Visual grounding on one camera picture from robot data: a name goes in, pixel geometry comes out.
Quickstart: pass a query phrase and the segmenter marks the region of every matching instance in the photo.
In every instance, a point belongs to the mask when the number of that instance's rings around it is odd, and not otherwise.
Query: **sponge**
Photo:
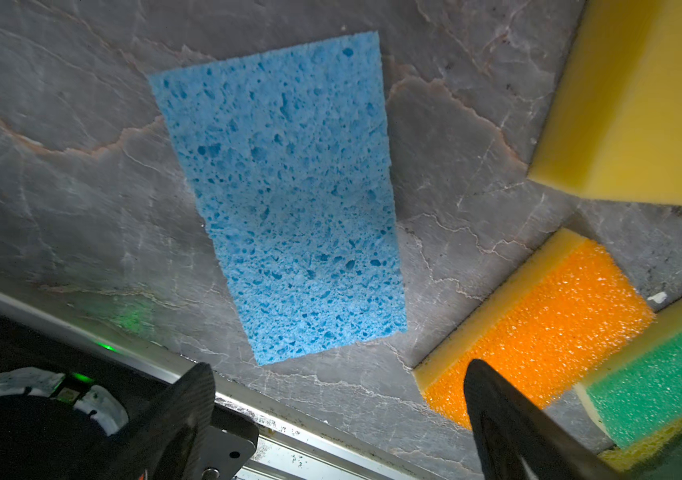
[[[150,82],[260,365],[405,331],[378,34]]]
[[[611,448],[600,454],[605,463],[626,472],[646,462],[660,460],[670,445],[682,440],[682,417],[637,440],[628,448]]]
[[[682,299],[576,388],[619,448],[682,417]]]
[[[413,373],[432,409],[470,427],[470,360],[485,360],[542,408],[653,317],[603,246],[562,229]]]
[[[682,205],[682,0],[586,3],[528,177]]]

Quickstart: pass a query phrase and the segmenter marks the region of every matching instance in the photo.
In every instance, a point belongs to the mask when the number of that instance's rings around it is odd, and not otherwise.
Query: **stone countertop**
[[[682,208],[578,200],[525,171],[577,0],[0,1],[0,270],[445,478],[471,433],[410,369],[562,225],[639,292],[682,295]],[[381,35],[409,331],[259,367],[145,75]],[[572,392],[549,408],[610,445]]]

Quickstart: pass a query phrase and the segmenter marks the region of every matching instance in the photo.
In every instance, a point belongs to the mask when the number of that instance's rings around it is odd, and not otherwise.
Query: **yellow sponge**
[[[653,317],[601,245],[563,229],[413,374],[432,409],[469,427],[463,381],[470,360],[485,360],[544,407]]]
[[[528,177],[682,205],[682,0],[586,3]]]

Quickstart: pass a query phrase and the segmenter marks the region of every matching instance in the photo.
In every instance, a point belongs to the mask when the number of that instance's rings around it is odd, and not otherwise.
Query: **white debris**
[[[656,294],[653,295],[653,296],[648,296],[648,297],[647,297],[647,299],[648,299],[649,301],[653,301],[653,302],[655,302],[655,303],[658,303],[659,305],[660,305],[661,303],[665,302],[667,298],[669,298],[669,296],[666,294],[666,292],[659,292],[659,293],[656,293]]]

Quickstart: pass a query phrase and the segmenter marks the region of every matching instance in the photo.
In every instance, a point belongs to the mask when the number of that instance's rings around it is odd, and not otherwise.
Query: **orange sponge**
[[[470,427],[463,382],[488,362],[547,406],[653,321],[605,248],[562,229],[413,371],[436,412]]]

